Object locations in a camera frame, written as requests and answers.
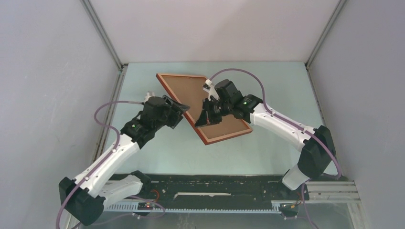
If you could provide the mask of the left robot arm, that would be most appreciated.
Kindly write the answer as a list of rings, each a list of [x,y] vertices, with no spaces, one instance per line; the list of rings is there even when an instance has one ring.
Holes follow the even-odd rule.
[[[147,94],[142,110],[126,122],[121,130],[108,125],[116,133],[113,144],[85,171],[75,178],[64,177],[59,183],[61,208],[55,227],[60,228],[62,212],[66,210],[79,223],[93,224],[110,205],[136,195],[147,198],[151,192],[148,177],[137,171],[120,181],[108,184],[118,168],[136,154],[157,131],[167,126],[174,129],[183,119],[189,106],[178,103],[168,96]]]

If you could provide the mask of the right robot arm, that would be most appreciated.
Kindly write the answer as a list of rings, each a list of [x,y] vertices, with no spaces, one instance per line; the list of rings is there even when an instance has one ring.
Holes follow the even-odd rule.
[[[299,151],[297,164],[286,172],[277,187],[281,198],[291,199],[299,186],[324,175],[328,165],[337,162],[334,142],[327,127],[321,125],[314,128],[296,122],[275,111],[255,95],[243,96],[230,80],[218,84],[206,80],[203,89],[208,97],[203,100],[196,127],[216,125],[222,122],[223,117],[232,115],[272,131]]]

